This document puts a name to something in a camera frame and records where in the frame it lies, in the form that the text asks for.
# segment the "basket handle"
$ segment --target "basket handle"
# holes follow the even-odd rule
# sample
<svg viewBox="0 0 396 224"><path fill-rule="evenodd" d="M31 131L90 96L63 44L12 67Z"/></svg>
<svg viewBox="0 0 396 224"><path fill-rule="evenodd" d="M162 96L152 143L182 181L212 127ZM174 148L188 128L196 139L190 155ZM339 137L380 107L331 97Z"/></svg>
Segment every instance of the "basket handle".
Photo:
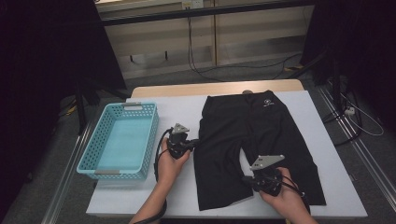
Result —
<svg viewBox="0 0 396 224"><path fill-rule="evenodd" d="M142 110L143 106L141 102L130 102L130 103L121 103L124 107L124 110Z"/></svg>
<svg viewBox="0 0 396 224"><path fill-rule="evenodd" d="M120 175L120 170L95 170L96 175Z"/></svg>

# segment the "person's right hand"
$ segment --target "person's right hand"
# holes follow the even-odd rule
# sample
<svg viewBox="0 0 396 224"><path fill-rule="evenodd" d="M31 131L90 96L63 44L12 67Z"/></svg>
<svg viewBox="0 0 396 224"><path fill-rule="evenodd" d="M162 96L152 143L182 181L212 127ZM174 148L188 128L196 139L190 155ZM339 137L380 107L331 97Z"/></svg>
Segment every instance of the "person's right hand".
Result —
<svg viewBox="0 0 396 224"><path fill-rule="evenodd" d="M277 169L283 176L291 179L289 170L287 168L279 167ZM292 183L287 178L283 178L283 181L292 185ZM311 215L309 215L300 195L298 195L293 189L282 186L282 189L276 197L266 194L263 191L260 191L260 195L262 196L262 199L273 206L281 216L287 218L294 224L317 223L311 217Z"/></svg>

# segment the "logo on shorts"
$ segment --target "logo on shorts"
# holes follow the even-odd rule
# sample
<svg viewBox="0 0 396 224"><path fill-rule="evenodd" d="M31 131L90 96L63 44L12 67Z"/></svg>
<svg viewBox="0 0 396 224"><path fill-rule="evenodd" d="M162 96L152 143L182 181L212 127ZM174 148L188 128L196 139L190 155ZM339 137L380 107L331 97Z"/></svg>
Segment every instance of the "logo on shorts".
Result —
<svg viewBox="0 0 396 224"><path fill-rule="evenodd" d="M270 99L264 100L264 106L268 106L268 105L274 105L274 103L272 103Z"/></svg>

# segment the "forearm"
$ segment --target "forearm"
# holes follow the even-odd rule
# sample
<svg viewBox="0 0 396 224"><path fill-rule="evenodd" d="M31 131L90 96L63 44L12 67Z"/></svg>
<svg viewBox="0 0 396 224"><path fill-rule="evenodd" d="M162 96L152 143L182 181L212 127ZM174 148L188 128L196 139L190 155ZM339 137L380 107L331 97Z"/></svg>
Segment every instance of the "forearm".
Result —
<svg viewBox="0 0 396 224"><path fill-rule="evenodd" d="M130 224L136 223L148 217L153 217L160 213L163 208L163 203L165 202L166 196L171 190L172 185L169 184L157 184L154 190L146 199L145 203L142 207L137 211L136 215L130 221Z"/></svg>

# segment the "basket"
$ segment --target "basket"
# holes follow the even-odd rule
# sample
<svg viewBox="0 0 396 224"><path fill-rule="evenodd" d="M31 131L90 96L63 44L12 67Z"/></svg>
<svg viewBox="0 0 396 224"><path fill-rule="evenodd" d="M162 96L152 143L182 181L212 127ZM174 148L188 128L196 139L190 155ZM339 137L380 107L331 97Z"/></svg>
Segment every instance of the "basket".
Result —
<svg viewBox="0 0 396 224"><path fill-rule="evenodd" d="M107 105L77 172L93 179L146 179L158 122L155 103Z"/></svg>

